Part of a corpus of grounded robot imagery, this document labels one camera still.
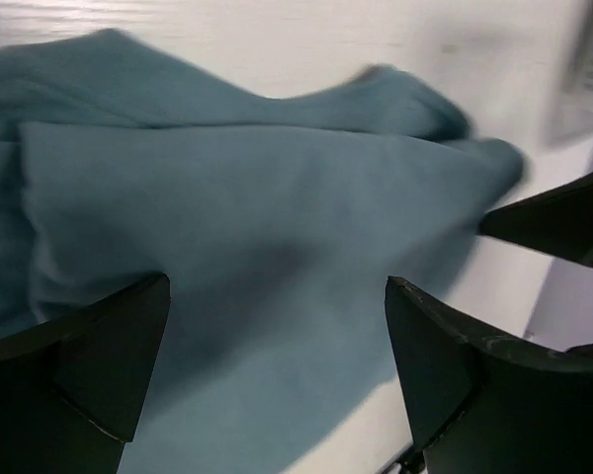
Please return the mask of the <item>grey-blue t-shirt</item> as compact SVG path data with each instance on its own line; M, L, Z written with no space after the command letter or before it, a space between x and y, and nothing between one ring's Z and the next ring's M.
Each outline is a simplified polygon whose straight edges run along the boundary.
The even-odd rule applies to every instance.
M124 473L279 473L395 373L390 275L445 294L520 152L377 66L274 100L116 30L0 49L0 336L150 273Z

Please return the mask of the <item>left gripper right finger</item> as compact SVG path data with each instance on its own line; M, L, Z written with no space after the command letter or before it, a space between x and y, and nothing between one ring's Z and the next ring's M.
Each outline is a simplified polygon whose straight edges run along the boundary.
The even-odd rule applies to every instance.
M430 472L593 473L593 344L533 344L401 277L387 282L385 315Z

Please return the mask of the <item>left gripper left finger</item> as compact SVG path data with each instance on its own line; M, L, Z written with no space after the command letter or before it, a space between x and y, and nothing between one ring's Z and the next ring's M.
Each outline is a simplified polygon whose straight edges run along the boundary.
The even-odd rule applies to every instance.
M169 308L169 278L151 275L0 339L0 474L117 472Z

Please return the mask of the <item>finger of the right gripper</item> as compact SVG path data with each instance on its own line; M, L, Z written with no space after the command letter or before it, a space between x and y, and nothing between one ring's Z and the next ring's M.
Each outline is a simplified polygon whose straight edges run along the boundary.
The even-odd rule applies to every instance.
M486 213L478 233L593 269L593 172Z

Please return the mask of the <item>white plastic laundry basket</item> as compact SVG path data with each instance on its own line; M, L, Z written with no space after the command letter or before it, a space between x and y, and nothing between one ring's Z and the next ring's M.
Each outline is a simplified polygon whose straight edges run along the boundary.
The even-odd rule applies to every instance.
M588 1L552 96L546 137L550 144L560 145L592 131L593 1Z

